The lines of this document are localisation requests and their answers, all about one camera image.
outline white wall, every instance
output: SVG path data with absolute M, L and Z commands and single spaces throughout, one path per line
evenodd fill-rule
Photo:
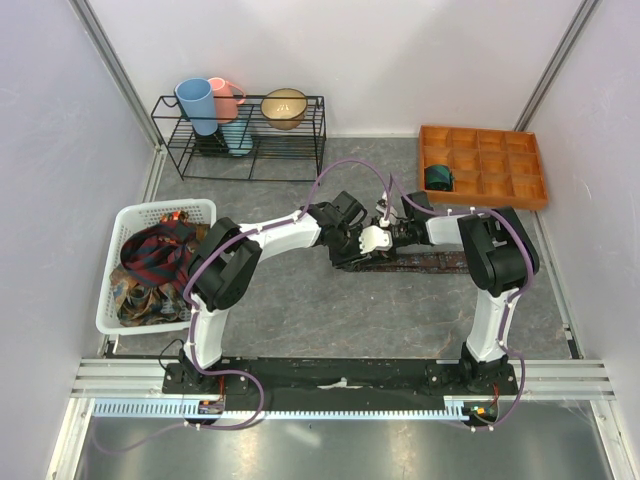
M 66 1 L 3 4 L 0 45 L 0 478 L 40 480 L 151 146 Z
M 151 111 L 191 76 L 325 95 L 330 134 L 512 128 L 579 0 L 92 0 Z
M 532 130 L 578 338 L 604 360 L 640 458 L 639 2 L 601 2 Z

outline laundry basket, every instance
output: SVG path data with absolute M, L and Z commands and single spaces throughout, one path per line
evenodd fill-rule
M 109 279 L 113 269 L 120 264 L 120 250 L 124 242 L 134 233 L 159 223 L 164 214 L 175 212 L 176 210 L 183 210 L 189 213 L 189 221 L 193 223 L 213 225 L 216 221 L 215 204 L 211 200 L 193 198 L 134 205 L 120 210 L 118 216 L 116 216 L 96 314 L 96 326 L 102 333 L 107 335 L 140 335 L 142 333 L 182 330 L 189 326 L 189 318 L 187 316 L 187 318 L 183 318 L 184 321 L 182 322 L 123 327 L 116 314 L 115 301 L 113 300 L 111 281 Z

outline tan bowl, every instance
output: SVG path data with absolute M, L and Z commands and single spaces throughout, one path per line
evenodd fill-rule
M 262 114 L 278 130 L 291 130 L 302 123 L 307 111 L 307 97 L 293 88 L 281 88 L 262 100 Z

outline pink mug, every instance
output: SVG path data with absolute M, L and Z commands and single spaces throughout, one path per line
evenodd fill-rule
M 239 86 L 234 85 L 224 78 L 210 78 L 209 83 L 213 90 L 213 102 L 216 104 L 218 123 L 229 123 L 233 121 L 238 116 L 238 105 L 242 105 L 245 99 L 236 100 L 233 98 L 231 87 L 240 90 L 243 97 L 246 97 L 247 94 L 244 93 L 244 90 Z

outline wooden organizer tray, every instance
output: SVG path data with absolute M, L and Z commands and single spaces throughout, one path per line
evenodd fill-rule
M 423 125 L 418 163 L 432 203 L 541 210 L 549 201 L 533 133 Z M 426 190 L 424 170 L 438 164 L 451 169 L 452 192 Z

